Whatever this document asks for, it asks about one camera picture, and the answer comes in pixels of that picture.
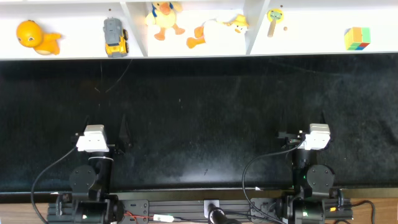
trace wooden floor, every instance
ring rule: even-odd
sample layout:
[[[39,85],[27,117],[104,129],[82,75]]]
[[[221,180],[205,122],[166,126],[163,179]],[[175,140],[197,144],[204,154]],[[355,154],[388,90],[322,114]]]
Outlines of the wooden floor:
[[[357,203],[365,198],[352,199]],[[398,223],[398,198],[370,198],[376,207],[376,224]],[[39,203],[37,207],[44,217],[47,216],[47,204]],[[372,208],[369,204],[354,207],[354,220],[351,224],[370,224]],[[31,204],[0,204],[0,224],[9,223],[42,223],[34,212]]]

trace yellow and gray toy vehicle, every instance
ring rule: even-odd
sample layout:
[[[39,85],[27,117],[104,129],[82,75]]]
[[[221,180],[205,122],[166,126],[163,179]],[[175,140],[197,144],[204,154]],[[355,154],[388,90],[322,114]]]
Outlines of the yellow and gray toy vehicle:
[[[129,53],[129,38],[127,30],[122,28],[122,22],[116,18],[104,20],[105,50],[108,57],[124,57]]]

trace toy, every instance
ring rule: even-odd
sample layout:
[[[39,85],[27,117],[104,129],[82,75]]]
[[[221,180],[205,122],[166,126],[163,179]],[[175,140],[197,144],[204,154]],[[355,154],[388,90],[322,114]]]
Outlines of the toy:
[[[197,27],[194,31],[195,38],[187,39],[187,46],[192,49],[198,44],[214,42],[223,44],[229,35],[245,34],[249,24],[244,15],[237,15],[232,22],[216,22],[215,20],[206,21],[203,26]]]
[[[185,29],[179,28],[175,23],[177,21],[177,16],[174,12],[182,11],[182,6],[178,2],[153,2],[152,12],[146,17],[146,24],[158,25],[160,27],[160,32],[155,34],[155,38],[158,40],[165,40],[166,29],[173,27],[176,35],[181,35],[185,32]]]
[[[104,20],[105,51],[108,57],[124,57],[129,53],[127,30],[122,28],[122,22],[116,18]]]
[[[353,27],[344,36],[346,50],[363,50],[371,43],[371,30],[368,27]]]
[[[280,9],[271,9],[270,11],[268,11],[267,17],[269,22],[271,22],[268,29],[268,37],[273,37],[275,26],[277,23],[280,23],[284,20],[284,15],[282,13],[282,10]]]
[[[33,47],[41,55],[58,55],[60,48],[57,39],[61,34],[46,34],[34,21],[21,22],[17,28],[19,43],[24,47]]]

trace wooden handle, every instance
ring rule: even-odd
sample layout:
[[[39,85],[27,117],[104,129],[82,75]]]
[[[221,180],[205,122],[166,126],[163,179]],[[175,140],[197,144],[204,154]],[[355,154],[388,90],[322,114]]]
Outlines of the wooden handle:
[[[276,19],[273,19],[271,25],[269,26],[268,37],[274,36],[275,26],[276,26]]]

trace black tabletop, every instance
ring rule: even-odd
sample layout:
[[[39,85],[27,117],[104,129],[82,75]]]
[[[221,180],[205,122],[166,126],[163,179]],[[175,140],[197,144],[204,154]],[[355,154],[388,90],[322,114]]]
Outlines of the black tabletop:
[[[398,185],[396,54],[141,59],[121,77],[130,62],[0,62],[0,191],[29,191],[86,116],[116,136],[123,114],[134,147],[114,158],[114,191],[239,187],[250,159],[280,150],[283,111],[291,131],[324,112],[333,142],[318,161],[336,186]],[[86,160],[74,152],[37,190],[69,189]],[[292,183],[284,156],[258,161],[246,178],[251,187]]]

